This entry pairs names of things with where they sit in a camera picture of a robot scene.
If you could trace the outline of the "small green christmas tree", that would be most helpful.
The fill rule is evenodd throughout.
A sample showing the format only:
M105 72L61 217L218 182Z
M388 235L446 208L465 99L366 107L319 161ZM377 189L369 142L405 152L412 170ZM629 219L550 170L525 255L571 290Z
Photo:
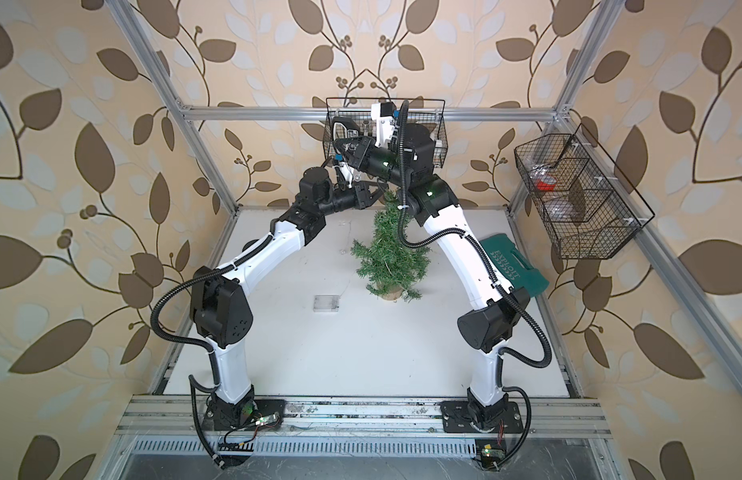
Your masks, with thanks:
M374 216L374 231L369 243L354 240L351 254L360 261L356 273L366 280L366 289L383 300L422 298L417 284L430 265L428 247L409 249L398 238L399 201L386 192L384 208Z

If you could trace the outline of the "clear wire string lights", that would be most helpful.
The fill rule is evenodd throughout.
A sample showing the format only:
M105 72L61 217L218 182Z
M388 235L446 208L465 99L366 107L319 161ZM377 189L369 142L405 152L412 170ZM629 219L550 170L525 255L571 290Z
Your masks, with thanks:
M357 213L356 209L348 209L327 218L326 229L320 236L326 247L320 294L341 297L351 285L355 261L350 249Z

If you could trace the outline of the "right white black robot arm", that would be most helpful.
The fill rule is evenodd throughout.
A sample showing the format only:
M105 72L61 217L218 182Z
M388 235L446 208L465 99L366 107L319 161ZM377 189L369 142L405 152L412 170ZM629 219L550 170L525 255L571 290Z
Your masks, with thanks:
M399 242L409 249L437 244L468 295L471 311L457 326L477 359L460 420L478 431L498 428L510 409L513 389L503 383L503 360L544 369L552 348L544 330L527 312L530 296L494 265L474 236L448 183L434 171L440 131L409 120L409 105L371 106L367 118L330 114L328 137L333 162L345 180L364 173L398 189Z

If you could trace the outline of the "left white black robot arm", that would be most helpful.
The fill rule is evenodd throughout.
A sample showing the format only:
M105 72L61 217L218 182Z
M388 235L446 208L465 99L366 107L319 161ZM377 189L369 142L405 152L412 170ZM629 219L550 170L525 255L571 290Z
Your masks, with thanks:
M200 268L157 301L150 315L153 332L168 342L200 347L208 355L212 385L203 386L194 377L188 382L192 398L206 393L216 426L233 432L257 419L244 342L253 324L248 294L283 260L308 245L325 227L326 216L368 208L385 190L378 182L340 179L333 183L327 170L311 167L303 173L293 203L271 221L267 234L248 242L238 256L216 268ZM195 338L170 333L160 322L162 309L183 291L191 296Z

